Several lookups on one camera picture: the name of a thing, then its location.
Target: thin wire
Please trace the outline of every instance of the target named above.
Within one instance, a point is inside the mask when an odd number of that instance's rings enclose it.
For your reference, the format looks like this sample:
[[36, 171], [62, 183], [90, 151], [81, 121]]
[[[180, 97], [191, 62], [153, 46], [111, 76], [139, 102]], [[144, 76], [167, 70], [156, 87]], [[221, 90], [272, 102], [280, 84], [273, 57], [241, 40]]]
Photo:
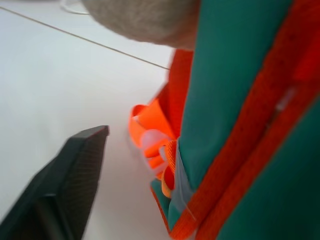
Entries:
[[85, 12], [85, 11], [77, 11], [77, 10], [73, 10], [71, 9], [68, 4], [67, 4], [67, 0], [60, 0], [60, 7], [68, 12], [68, 13], [71, 13], [71, 14], [79, 14], [79, 15], [89, 15], [88, 12]]

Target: black plastic piece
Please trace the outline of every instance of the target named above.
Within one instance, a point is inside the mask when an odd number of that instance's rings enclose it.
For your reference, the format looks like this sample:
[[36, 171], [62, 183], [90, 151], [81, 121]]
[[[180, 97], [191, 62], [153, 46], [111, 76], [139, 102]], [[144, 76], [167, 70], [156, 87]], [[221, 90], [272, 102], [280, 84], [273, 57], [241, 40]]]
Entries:
[[67, 140], [0, 225], [0, 240], [80, 240], [97, 192], [107, 126]]

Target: backpack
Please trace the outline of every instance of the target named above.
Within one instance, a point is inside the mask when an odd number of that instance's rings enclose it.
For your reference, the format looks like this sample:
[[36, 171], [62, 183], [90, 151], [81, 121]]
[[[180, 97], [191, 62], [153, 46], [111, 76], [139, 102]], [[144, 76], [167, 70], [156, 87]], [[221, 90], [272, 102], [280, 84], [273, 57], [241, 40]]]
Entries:
[[202, 0], [129, 132], [173, 239], [320, 239], [320, 1]]

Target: white floor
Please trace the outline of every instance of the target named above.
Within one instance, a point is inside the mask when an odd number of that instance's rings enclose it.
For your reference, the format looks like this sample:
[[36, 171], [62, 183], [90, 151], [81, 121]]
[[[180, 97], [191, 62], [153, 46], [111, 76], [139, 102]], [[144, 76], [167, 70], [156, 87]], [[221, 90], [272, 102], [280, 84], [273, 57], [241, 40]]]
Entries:
[[167, 67], [171, 52], [65, 13], [57, 1], [0, 0], [0, 219], [69, 136], [110, 125], [84, 239], [168, 239], [127, 122], [131, 107], [160, 89], [167, 71], [156, 65]]

